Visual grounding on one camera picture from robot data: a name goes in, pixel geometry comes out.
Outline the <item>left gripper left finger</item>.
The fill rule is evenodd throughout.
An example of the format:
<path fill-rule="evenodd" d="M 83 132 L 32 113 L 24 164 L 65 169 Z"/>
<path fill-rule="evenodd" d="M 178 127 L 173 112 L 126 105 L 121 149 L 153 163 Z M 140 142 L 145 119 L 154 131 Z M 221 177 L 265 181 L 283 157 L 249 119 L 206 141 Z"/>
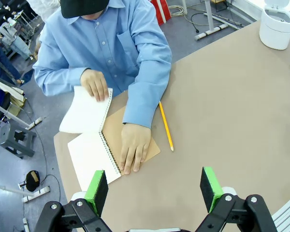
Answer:
<path fill-rule="evenodd" d="M 66 205 L 56 201 L 47 202 L 34 230 L 71 232 L 81 228 L 86 232 L 110 232 L 111 229 L 101 218 L 107 193 L 105 171 L 96 171 L 84 197 L 71 200 Z"/>

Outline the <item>person right hand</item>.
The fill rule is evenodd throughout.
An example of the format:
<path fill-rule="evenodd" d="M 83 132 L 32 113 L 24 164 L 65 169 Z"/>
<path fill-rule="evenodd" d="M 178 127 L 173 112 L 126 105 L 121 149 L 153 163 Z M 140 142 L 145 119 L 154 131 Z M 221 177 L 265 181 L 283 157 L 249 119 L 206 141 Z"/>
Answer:
<path fill-rule="evenodd" d="M 81 86 L 88 94 L 101 102 L 109 97 L 108 86 L 100 71 L 86 69 L 80 77 Z"/>

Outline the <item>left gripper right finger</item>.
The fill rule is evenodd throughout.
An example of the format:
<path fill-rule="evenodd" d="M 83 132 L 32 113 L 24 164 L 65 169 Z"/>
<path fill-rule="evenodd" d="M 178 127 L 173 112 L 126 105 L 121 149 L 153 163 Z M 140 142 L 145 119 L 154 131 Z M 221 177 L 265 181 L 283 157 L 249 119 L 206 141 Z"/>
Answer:
<path fill-rule="evenodd" d="M 200 189 L 207 216 L 198 232 L 221 232 L 226 224 L 235 224 L 241 232 L 276 232 L 269 209 L 262 196 L 253 194 L 241 199 L 225 193 L 211 167 L 203 167 Z"/>

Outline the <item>person left hand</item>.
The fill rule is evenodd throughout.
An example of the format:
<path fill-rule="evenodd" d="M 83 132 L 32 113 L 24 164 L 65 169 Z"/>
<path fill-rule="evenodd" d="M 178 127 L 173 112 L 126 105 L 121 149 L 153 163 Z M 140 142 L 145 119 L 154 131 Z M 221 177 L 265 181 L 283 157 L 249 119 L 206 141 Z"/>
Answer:
<path fill-rule="evenodd" d="M 147 156 L 151 140 L 151 129 L 126 123 L 121 132 L 122 148 L 120 156 L 120 170 L 129 174 L 131 169 L 139 171 L 140 165 Z"/>

